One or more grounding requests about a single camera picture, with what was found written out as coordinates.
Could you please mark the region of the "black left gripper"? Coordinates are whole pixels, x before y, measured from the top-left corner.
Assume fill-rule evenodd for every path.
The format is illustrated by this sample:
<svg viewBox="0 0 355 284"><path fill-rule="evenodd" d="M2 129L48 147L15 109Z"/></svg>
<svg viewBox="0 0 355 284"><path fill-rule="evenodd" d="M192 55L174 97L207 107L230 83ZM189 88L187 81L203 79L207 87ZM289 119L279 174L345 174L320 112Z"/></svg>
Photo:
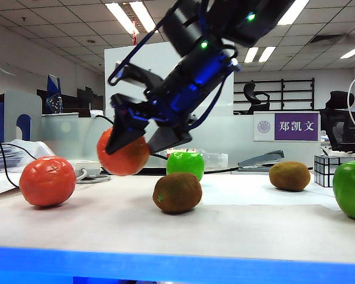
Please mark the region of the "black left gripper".
<svg viewBox="0 0 355 284"><path fill-rule="evenodd" d="M119 93L112 96L115 121L106 153L111 155L142 137L150 120L158 126L148 141L151 154L192 141L189 131L205 120L209 112L205 111L197 120L191 113L239 68L237 60L222 49L191 51L165 79L134 64L118 63L111 83L115 85L122 80L140 83L146 87L146 100L137 102Z"/></svg>

